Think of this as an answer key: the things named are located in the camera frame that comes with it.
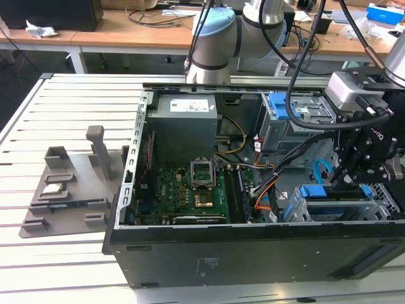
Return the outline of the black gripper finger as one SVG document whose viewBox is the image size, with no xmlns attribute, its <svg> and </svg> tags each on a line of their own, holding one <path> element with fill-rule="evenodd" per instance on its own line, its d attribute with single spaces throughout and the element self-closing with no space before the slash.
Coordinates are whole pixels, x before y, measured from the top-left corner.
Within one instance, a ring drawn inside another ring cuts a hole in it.
<svg viewBox="0 0 405 304">
<path fill-rule="evenodd" d="M 333 173 L 330 183 L 334 189 L 349 189 L 359 184 L 378 184 L 396 179 L 392 168 L 382 163 L 357 166 L 351 170 L 339 166 Z"/>
<path fill-rule="evenodd" d="M 332 184 L 348 184 L 346 176 L 357 182 L 361 171 L 361 161 L 371 146 L 371 139 L 361 128 L 336 130 L 333 134 L 333 151 L 337 166 L 330 176 Z"/>
</svg>

